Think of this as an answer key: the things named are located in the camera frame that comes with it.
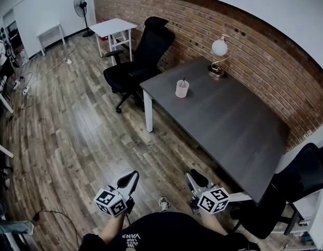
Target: chair backrest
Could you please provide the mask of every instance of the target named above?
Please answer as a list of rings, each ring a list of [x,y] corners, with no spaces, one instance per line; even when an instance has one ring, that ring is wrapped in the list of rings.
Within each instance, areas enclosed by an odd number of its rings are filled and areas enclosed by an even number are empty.
[[[171,46],[175,35],[165,27],[167,20],[150,17],[145,21],[144,33],[135,51],[134,60],[148,67],[155,67]]]
[[[274,175],[272,184],[287,202],[322,189],[323,155],[318,147],[306,144],[284,170]]]

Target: power strip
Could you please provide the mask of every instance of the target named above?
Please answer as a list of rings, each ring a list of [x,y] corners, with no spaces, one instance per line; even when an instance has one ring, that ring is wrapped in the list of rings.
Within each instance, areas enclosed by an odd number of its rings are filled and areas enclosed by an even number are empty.
[[[23,90],[23,95],[25,96],[29,92],[29,90],[30,90],[29,86],[25,87]]]

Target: wooden floor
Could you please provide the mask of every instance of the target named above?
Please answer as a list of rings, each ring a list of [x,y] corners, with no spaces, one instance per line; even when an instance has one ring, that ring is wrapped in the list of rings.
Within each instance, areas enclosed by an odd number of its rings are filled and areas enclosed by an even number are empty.
[[[71,65],[63,62],[53,68],[71,51]],[[2,143],[15,154],[8,160],[15,172],[3,196],[11,219],[31,220],[41,209],[64,212],[75,224],[80,242],[84,234],[98,233],[106,224],[107,216],[96,210],[92,199],[123,172],[140,173],[131,221],[158,211],[160,196],[191,214],[184,179],[190,168],[226,187],[215,174],[216,164],[161,109],[153,109],[151,134],[133,100],[124,103],[122,114],[115,112],[120,96],[103,78],[109,66],[111,60],[98,54],[95,37],[77,35],[19,70],[26,82],[33,73],[29,94],[34,100],[14,92],[14,117],[8,121],[6,113],[0,122]],[[35,250],[77,250],[69,220],[52,213],[40,217],[32,241]],[[219,218],[231,226],[227,211]],[[244,234],[262,250],[281,250],[294,240],[282,235],[261,241]]]

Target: white desk lamp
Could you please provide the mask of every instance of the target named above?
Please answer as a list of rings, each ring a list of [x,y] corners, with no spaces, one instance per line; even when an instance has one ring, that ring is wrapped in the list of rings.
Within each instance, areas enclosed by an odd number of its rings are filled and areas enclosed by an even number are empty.
[[[217,56],[224,56],[228,52],[228,45],[225,42],[225,36],[232,39],[232,37],[228,35],[222,35],[221,38],[217,39],[213,45],[212,50]],[[220,61],[213,62],[209,67],[209,74],[215,78],[220,77],[226,77],[225,71],[222,69],[222,67],[219,65],[220,62],[225,61],[227,59],[231,58],[231,54],[228,54],[228,56]]]

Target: black office chair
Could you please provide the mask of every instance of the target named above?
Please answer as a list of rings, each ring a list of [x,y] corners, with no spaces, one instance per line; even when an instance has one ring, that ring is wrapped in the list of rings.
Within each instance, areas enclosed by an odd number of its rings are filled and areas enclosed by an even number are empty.
[[[288,224],[284,232],[288,235],[300,218],[292,203],[322,188],[323,152],[308,143],[284,170],[274,175],[258,206],[247,201],[231,212],[231,217],[239,220],[232,232],[242,225],[254,236],[265,239],[280,221]],[[286,201],[294,210],[292,218],[282,216]]]
[[[119,107],[130,95],[134,95],[138,103],[142,104],[137,94],[137,91],[141,90],[139,84],[161,73],[157,68],[157,63],[175,38],[174,33],[165,27],[167,22],[158,17],[150,17],[145,21],[144,33],[133,54],[134,61],[121,63],[119,54],[123,53],[123,50],[115,50],[105,55],[106,57],[114,56],[117,64],[105,69],[103,74],[112,87],[113,93],[123,94],[122,100],[116,106],[118,113],[121,113]]]

